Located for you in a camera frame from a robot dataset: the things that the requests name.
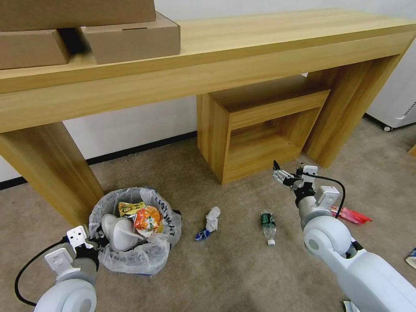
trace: tabletop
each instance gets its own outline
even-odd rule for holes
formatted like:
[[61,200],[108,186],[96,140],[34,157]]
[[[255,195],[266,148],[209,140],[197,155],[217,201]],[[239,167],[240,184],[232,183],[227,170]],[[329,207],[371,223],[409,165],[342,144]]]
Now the tabletop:
[[155,72],[416,30],[416,22],[345,9],[321,9],[178,22],[179,55],[97,65],[76,55],[66,65],[0,70],[0,93]]

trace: white appliance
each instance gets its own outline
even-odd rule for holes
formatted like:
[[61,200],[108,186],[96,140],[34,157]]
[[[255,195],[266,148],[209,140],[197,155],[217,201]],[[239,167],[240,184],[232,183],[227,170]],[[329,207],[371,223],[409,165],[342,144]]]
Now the white appliance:
[[384,131],[416,123],[416,41],[367,110]]

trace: trash bin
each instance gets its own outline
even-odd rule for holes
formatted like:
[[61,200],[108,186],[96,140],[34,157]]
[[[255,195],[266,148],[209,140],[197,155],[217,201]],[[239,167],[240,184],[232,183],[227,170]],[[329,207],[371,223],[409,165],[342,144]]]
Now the trash bin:
[[98,255],[99,261],[114,272],[145,275],[158,273],[165,266],[170,249],[181,236],[180,212],[172,210],[169,203],[152,188],[125,188],[113,191],[102,197],[91,212],[89,219],[91,236],[97,232],[103,215],[120,216],[119,202],[144,202],[146,205],[156,207],[163,217],[163,231],[152,234],[147,240],[148,243],[121,253],[111,251],[110,246],[107,245]]

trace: table leg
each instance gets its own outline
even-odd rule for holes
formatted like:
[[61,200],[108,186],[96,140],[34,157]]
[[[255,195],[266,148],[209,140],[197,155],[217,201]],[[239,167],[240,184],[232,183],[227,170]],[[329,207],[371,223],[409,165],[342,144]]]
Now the table leg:
[[410,151],[408,153],[409,153],[409,155],[412,155],[412,156],[416,157],[416,144],[415,144],[414,147],[412,147],[410,149]]
[[70,224],[88,223],[103,190],[62,122],[0,133],[0,154]]
[[331,88],[303,148],[309,157],[324,168],[332,164],[401,57],[394,55],[308,74],[308,79]]

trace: plastic bottle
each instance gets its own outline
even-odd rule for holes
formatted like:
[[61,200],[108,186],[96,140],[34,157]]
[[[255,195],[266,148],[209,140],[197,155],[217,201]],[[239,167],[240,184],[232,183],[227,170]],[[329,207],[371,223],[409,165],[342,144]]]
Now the plastic bottle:
[[260,215],[261,227],[263,228],[264,236],[267,238],[267,245],[274,246],[276,242],[276,223],[274,222],[273,213],[270,210],[263,210]]

